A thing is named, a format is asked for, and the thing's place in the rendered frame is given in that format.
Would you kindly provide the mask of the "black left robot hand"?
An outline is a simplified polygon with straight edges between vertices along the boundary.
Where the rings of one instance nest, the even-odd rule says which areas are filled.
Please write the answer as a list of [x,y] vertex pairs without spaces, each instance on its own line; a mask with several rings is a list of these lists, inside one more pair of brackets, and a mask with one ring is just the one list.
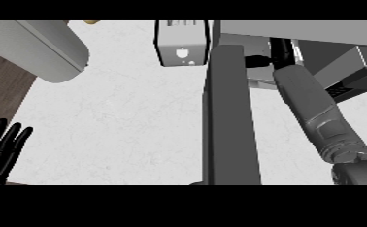
[[23,129],[23,125],[18,122],[12,127],[8,127],[8,119],[0,118],[0,185],[8,182],[32,133],[32,127]]

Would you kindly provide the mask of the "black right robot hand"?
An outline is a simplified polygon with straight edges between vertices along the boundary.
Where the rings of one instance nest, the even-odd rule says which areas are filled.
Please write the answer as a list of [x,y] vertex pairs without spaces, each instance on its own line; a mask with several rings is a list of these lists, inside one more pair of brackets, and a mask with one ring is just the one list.
[[270,39],[270,56],[252,55],[246,57],[246,66],[249,68],[274,66],[279,70],[297,64],[295,49],[291,39],[271,38]]

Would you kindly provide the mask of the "large pale grey rounded appliance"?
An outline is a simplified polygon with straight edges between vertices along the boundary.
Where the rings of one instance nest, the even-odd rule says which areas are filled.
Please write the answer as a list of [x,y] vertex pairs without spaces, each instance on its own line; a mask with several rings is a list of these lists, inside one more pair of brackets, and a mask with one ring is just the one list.
[[0,20],[0,56],[51,83],[70,81],[89,48],[63,20]]

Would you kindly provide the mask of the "grey microwave body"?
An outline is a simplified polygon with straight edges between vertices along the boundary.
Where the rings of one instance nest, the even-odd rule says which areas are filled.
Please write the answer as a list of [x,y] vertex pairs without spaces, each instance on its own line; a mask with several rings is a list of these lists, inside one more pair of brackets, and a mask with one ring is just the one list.
[[245,55],[270,55],[270,37],[292,40],[297,62],[338,103],[367,93],[366,20],[214,22],[214,45],[243,45]]

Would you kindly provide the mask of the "pale grey toaster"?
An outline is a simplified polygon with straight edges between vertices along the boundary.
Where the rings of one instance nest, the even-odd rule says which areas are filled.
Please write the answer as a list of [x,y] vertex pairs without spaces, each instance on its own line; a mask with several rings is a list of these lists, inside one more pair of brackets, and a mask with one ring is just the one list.
[[211,35],[206,20],[157,20],[154,45],[163,67],[208,64]]

